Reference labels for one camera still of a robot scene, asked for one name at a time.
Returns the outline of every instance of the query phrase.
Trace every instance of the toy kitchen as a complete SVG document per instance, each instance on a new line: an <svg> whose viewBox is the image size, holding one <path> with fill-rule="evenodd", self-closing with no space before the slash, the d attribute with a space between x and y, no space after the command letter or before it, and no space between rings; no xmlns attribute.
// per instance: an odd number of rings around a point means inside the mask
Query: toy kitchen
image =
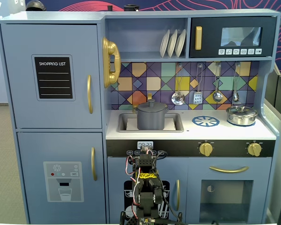
<svg viewBox="0 0 281 225"><path fill-rule="evenodd" d="M119 224L121 212L126 221L140 215L135 187L145 178L133 168L150 154L162 180L160 218L176 220L173 211L187 224L263 224L279 139L263 103L280 16L20 12L0 20L27 222Z"/></svg>

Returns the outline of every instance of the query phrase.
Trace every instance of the patterned backdrop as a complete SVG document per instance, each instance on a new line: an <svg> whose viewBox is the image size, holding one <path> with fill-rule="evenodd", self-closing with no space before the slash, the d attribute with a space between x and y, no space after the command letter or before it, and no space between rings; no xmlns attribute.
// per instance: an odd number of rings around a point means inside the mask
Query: patterned backdrop
<svg viewBox="0 0 281 225"><path fill-rule="evenodd" d="M105 11L107 5L113 5L114 11L123 11L123 6L136 4L140 10L200 10L200 9L236 9L270 8L281 12L281 0L41 0L48 11ZM276 63L281 71L281 27Z"/></svg>
<svg viewBox="0 0 281 225"><path fill-rule="evenodd" d="M223 99L215 102L212 96L216 85L215 79L219 74L219 71L216 72L216 62L203 63L202 80L201 69L197 70L196 62L182 63L181 67L175 62L122 63L118 82L111 85L111 106L114 110L131 110L133 105L146 102L148 93L151 93L155 101L167 104L169 109L225 110L233 103L235 63L221 62L221 64L219 91ZM248 107L252 107L254 103L258 68L259 62L241 62L240 69L236 70L239 103ZM178 82L180 92L185 95L183 105L174 105L171 101L171 96L178 90ZM198 82L203 95L203 103L195 105L193 95L198 91Z"/></svg>

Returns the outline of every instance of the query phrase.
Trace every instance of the stainless steel pot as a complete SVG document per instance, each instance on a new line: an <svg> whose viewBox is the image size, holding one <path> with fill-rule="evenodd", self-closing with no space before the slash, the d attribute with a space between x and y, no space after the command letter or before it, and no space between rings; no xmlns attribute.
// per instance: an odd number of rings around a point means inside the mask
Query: stainless steel pot
<svg viewBox="0 0 281 225"><path fill-rule="evenodd" d="M149 99L137 106L137 128L139 130L163 130L164 115L168 111L166 104Z"/></svg>
<svg viewBox="0 0 281 225"><path fill-rule="evenodd" d="M226 111L227 121L239 126L252 125L258 115L255 109L246 106L231 106Z"/></svg>

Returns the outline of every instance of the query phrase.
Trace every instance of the gold telephone handset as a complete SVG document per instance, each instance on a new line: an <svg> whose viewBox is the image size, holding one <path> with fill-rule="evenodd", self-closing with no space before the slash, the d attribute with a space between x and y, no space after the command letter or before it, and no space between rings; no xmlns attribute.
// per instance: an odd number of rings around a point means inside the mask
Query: gold telephone handset
<svg viewBox="0 0 281 225"><path fill-rule="evenodd" d="M111 57L114 55L115 71L111 72ZM103 64L104 64L104 86L108 88L111 84L117 82L121 71L121 57L118 47L114 42L103 38Z"/></svg>

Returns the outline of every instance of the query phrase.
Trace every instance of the floor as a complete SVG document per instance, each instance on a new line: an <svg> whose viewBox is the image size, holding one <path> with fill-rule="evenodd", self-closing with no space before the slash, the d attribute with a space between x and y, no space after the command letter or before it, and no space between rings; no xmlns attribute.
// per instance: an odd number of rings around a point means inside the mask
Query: floor
<svg viewBox="0 0 281 225"><path fill-rule="evenodd" d="M0 106L0 223L26 224L8 106Z"/></svg>

